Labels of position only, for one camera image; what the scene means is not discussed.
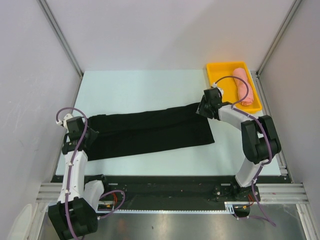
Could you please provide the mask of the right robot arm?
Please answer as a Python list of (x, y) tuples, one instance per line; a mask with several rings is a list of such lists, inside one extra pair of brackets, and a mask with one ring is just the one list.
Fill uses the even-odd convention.
[(235, 175), (237, 184), (230, 188), (230, 194), (235, 200), (242, 201), (248, 196), (248, 187), (256, 182), (262, 168), (270, 164), (282, 149), (272, 117), (255, 117), (230, 102), (223, 102), (222, 92), (217, 87), (203, 91), (196, 113), (240, 130), (245, 159)]

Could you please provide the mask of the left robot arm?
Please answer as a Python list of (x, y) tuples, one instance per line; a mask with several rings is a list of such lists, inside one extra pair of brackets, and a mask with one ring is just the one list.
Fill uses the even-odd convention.
[(61, 150), (65, 170), (59, 197), (49, 206), (48, 216), (61, 240), (79, 239), (97, 231), (99, 199), (107, 199), (111, 188), (103, 183), (102, 175), (85, 181), (87, 152), (98, 132), (86, 126), (82, 117), (70, 113), (58, 125), (67, 129)]

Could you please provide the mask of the black t-shirt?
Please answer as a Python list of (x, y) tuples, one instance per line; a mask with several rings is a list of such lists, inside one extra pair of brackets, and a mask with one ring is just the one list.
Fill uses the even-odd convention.
[(89, 161), (209, 145), (215, 142), (208, 119), (196, 113), (198, 103), (163, 110), (95, 115), (88, 119), (97, 139)]

